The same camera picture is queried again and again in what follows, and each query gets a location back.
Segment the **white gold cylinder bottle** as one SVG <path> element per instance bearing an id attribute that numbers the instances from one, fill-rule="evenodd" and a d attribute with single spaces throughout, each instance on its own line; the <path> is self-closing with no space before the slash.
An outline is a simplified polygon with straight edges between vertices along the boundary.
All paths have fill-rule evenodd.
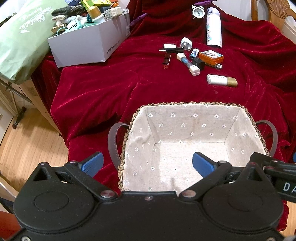
<path id="1" fill-rule="evenodd" d="M 221 85 L 221 86 L 229 86 L 229 87 L 236 87 L 238 82 L 233 77 L 226 77 L 221 75 L 207 75 L 207 82 L 210 85 Z"/>

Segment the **small black cube bottle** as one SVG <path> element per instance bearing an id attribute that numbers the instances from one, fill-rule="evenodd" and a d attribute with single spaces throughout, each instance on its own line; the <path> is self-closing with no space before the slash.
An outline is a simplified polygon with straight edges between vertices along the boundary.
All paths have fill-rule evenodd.
<path id="1" fill-rule="evenodd" d="M 201 60 L 200 58 L 192 59 L 193 65 L 197 66 L 201 71 L 205 68 L 205 61 Z"/>

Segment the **orange tin with picture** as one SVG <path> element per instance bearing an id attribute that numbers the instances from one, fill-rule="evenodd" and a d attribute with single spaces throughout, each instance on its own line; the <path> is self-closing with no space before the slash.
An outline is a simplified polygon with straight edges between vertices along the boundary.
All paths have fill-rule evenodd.
<path id="1" fill-rule="evenodd" d="M 211 65 L 220 64 L 224 60 L 224 56 L 222 54 L 217 53 L 213 50 L 199 52 L 198 57 L 202 61 L 204 61 L 208 64 L 211 64 Z"/>

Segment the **small blue white bottle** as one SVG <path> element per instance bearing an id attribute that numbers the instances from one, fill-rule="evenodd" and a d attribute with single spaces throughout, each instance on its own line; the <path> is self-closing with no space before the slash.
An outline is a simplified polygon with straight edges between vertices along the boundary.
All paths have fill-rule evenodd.
<path id="1" fill-rule="evenodd" d="M 190 58 L 190 59 L 197 58 L 197 57 L 198 57 L 198 54 L 199 54 L 199 49 L 195 48 L 195 49 L 192 50 L 192 52 L 191 52 L 189 58 Z"/>

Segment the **black and white case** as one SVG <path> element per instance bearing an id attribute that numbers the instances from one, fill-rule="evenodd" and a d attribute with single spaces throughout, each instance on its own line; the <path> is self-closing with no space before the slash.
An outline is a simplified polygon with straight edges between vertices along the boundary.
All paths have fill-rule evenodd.
<path id="1" fill-rule="evenodd" d="M 175 44 L 164 44 L 163 48 L 159 49 L 161 52 L 167 52 L 167 53 L 183 53 L 184 49 L 177 47 Z"/>

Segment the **white power plug adapter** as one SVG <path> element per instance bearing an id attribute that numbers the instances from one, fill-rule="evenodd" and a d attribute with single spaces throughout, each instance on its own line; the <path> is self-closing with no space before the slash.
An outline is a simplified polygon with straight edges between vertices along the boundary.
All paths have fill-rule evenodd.
<path id="1" fill-rule="evenodd" d="M 192 49 L 192 46 L 193 46 L 193 43 L 190 39 L 184 37 L 182 40 L 181 40 L 181 43 L 180 43 L 180 48 L 184 49 L 184 50 L 187 50 L 187 51 L 191 51 Z"/>

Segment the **woven basket with floral liner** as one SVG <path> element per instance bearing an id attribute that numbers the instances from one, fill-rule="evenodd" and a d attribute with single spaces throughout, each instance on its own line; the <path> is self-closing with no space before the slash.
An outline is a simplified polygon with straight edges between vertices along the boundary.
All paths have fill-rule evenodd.
<path id="1" fill-rule="evenodd" d="M 171 102 L 140 107 L 130 123 L 116 123 L 108 134 L 108 150 L 118 170 L 122 191 L 181 193 L 203 177 L 192 158 L 200 152 L 213 161 L 245 166 L 258 152 L 274 156 L 278 132 L 266 146 L 257 122 L 234 103 Z"/>

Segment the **red velvet cloth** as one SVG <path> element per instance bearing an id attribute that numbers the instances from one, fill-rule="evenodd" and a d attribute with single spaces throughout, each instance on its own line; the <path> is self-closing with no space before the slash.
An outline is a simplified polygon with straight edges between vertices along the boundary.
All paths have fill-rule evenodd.
<path id="1" fill-rule="evenodd" d="M 104 166 L 95 179 L 118 191 L 118 174 L 107 149 L 114 123 L 128 123 L 137 109 L 159 102 L 223 102 L 248 109 L 252 117 L 271 121 L 278 131 L 275 157 L 292 162 L 295 153 L 295 44 L 266 21 L 244 21 L 221 12 L 221 70 L 206 67 L 199 76 L 172 58 L 162 66 L 159 51 L 183 37 L 207 50 L 206 27 L 191 14 L 193 1 L 130 1 L 130 19 L 147 13 L 104 63 L 59 69 L 48 54 L 32 81 L 69 149 L 82 161 L 100 151 Z M 233 77 L 236 87 L 210 85 L 207 75 Z"/>

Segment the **grey cardboard box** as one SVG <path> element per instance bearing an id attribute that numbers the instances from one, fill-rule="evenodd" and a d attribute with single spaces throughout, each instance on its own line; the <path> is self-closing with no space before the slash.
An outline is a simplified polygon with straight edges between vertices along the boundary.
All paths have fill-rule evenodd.
<path id="1" fill-rule="evenodd" d="M 50 37 L 48 44 L 57 67 L 105 62 L 130 36 L 130 16 Z"/>

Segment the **white thermos bottle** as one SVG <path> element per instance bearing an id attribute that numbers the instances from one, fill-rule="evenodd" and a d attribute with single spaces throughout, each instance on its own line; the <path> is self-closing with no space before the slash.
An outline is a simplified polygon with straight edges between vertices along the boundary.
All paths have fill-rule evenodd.
<path id="1" fill-rule="evenodd" d="M 222 47 L 221 18 L 218 9 L 214 7 L 207 9 L 206 42 L 207 45 Z"/>

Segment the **white power strip in box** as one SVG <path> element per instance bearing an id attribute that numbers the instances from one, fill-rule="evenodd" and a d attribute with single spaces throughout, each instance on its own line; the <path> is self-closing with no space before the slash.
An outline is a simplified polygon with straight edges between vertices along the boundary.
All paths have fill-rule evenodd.
<path id="1" fill-rule="evenodd" d="M 104 18 L 106 21 L 121 15 L 122 15 L 122 8 L 118 6 L 115 8 L 110 8 L 104 12 Z"/>

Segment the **gold capped bottle in box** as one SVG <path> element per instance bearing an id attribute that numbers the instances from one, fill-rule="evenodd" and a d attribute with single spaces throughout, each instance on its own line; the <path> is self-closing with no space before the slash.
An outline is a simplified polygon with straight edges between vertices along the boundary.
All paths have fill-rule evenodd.
<path id="1" fill-rule="evenodd" d="M 101 13 L 97 6 L 90 6 L 87 12 L 90 15 L 92 22 L 100 24 L 105 21 L 104 14 Z"/>

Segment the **white alarm clock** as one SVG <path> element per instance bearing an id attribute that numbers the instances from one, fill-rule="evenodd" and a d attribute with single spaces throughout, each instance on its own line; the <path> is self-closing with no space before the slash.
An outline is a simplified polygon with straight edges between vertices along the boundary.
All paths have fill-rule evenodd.
<path id="1" fill-rule="evenodd" d="M 192 6 L 192 16 L 194 19 L 202 19 L 205 16 L 205 10 L 203 6 Z"/>

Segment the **green fabric bag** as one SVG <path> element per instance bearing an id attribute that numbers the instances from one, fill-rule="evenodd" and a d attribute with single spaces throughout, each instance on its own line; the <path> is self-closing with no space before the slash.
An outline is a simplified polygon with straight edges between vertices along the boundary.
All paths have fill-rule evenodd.
<path id="1" fill-rule="evenodd" d="M 30 78 L 49 51 L 53 35 L 52 11 L 65 1 L 6 1 L 1 6 L 1 78 L 22 84 Z"/>

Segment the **carved wooden chair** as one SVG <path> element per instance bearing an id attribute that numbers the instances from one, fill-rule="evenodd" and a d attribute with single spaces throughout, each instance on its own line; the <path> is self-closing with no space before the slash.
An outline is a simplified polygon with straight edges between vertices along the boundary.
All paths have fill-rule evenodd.
<path id="1" fill-rule="evenodd" d="M 275 32 L 295 44 L 295 12 L 288 1 L 264 1 L 267 6 L 267 20 Z"/>

